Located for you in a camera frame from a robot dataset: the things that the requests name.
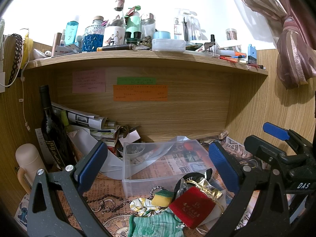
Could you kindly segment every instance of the yellow sponge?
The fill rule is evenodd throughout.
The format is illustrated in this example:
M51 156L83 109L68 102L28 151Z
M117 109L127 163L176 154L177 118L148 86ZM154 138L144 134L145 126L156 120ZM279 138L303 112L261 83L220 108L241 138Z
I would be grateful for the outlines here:
M168 207L173 198L173 192L161 190L155 193L151 204L158 207Z

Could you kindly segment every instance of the brown pen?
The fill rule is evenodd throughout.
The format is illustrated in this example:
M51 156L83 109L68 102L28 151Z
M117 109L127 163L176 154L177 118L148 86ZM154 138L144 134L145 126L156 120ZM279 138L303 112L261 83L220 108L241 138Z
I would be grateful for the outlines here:
M97 52L101 51L121 51L121 50L135 50L136 45L135 44L121 44L121 45L111 45L111 46L104 46L104 47L98 47Z

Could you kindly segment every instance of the orange sticky note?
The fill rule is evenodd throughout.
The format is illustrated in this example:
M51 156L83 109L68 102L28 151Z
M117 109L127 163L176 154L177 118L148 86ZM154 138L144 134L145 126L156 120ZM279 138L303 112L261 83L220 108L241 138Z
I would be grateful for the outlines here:
M113 85L113 101L168 101L168 86Z

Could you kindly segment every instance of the red pouch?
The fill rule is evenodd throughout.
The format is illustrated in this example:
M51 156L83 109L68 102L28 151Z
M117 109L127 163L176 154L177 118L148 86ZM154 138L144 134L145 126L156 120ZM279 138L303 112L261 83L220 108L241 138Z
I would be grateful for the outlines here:
M195 186L169 205L172 212L191 229L202 223L214 207L215 202Z

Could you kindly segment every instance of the white wall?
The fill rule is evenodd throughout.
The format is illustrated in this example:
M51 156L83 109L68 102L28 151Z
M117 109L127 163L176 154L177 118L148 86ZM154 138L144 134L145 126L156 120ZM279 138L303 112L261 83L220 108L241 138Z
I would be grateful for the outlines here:
M14 0L3 16L4 34L29 28L30 37L34 41L52 45L54 34L61 32L73 15L80 15L77 34L82 35L85 28L91 25L94 16L101 15L107 19L114 2L115 0ZM235 28L244 52L247 52L250 43L257 50L275 48L265 18L248 7L243 7L241 0L125 0L124 13L128 7L135 5L142 7L140 14L155 14L156 28L171 32L171 36L174 8L186 8L197 13L201 29L205 30L204 35L208 39L214 34L215 39L226 40L226 28Z

